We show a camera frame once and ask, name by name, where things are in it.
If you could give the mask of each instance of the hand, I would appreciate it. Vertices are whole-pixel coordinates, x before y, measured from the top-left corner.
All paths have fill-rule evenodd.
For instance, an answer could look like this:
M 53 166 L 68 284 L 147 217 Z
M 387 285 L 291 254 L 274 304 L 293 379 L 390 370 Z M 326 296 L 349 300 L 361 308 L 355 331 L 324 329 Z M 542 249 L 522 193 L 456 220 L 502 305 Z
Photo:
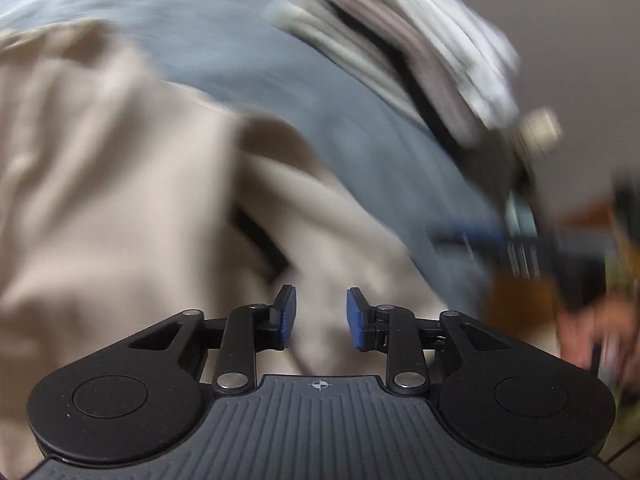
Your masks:
M 620 340 L 617 369 L 620 383 L 640 391 L 639 324 L 638 307 L 622 296 L 607 296 L 580 312 L 561 312 L 557 325 L 560 357 L 589 368 L 593 343 L 615 335 Z

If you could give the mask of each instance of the silver screw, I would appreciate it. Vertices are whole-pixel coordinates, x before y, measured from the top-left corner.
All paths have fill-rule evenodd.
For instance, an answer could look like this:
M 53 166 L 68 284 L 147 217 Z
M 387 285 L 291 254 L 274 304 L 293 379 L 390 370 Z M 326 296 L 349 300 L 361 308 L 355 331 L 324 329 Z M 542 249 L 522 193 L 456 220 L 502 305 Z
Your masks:
M 220 388 L 224 388 L 225 390 L 235 390 L 236 388 L 242 388 L 245 386 L 245 384 L 249 382 L 249 379 L 244 374 L 229 372 L 220 375 L 216 382 Z
M 424 384 L 424 377 L 417 372 L 401 372 L 394 377 L 394 382 L 401 388 L 417 388 Z

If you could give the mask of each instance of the light blue cloth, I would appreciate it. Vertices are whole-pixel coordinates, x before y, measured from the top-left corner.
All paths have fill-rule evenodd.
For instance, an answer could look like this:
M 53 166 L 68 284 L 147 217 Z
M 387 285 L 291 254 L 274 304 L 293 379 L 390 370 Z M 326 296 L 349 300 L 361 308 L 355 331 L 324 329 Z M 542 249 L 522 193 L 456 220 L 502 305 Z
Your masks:
M 356 200 L 398 234 L 449 307 L 477 315 L 487 270 L 466 251 L 436 253 L 428 235 L 453 223 L 496 222 L 498 215 L 429 132 L 269 25 L 262 13 L 271 1 L 0 0 L 0 27 L 113 20 L 167 79 L 289 121 Z

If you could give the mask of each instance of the ribbed surface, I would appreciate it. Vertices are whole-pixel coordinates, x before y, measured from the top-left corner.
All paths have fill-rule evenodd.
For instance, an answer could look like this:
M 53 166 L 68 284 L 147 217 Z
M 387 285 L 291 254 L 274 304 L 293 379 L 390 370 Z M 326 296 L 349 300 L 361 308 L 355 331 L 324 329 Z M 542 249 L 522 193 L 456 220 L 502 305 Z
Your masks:
M 385 393 L 372 377 L 268 376 L 256 392 L 214 403 L 166 455 L 89 471 L 49 460 L 33 480 L 583 480 L 615 479 L 593 459 L 523 468 L 453 440 L 428 405 Z

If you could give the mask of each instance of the gray wall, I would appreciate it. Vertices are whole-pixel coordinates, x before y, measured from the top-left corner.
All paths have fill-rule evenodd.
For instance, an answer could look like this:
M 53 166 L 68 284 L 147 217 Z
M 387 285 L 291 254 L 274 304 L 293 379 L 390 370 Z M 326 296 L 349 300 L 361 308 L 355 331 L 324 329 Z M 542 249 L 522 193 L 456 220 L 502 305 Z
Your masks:
M 536 167 L 553 215 L 609 192 L 614 168 L 640 169 L 640 0 L 464 0 L 522 57 L 521 110 L 555 108 L 566 138 Z

